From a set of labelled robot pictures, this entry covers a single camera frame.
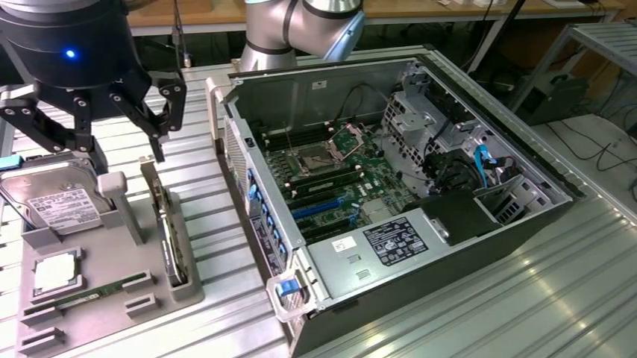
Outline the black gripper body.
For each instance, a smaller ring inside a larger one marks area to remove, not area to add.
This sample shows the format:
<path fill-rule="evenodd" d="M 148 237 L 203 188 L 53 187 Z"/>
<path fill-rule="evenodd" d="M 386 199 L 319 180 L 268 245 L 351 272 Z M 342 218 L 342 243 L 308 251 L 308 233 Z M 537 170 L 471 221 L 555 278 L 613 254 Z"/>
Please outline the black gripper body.
<path fill-rule="evenodd" d="M 125 1 L 2 1 L 1 32 L 33 78 L 33 91 L 145 93 Z"/>

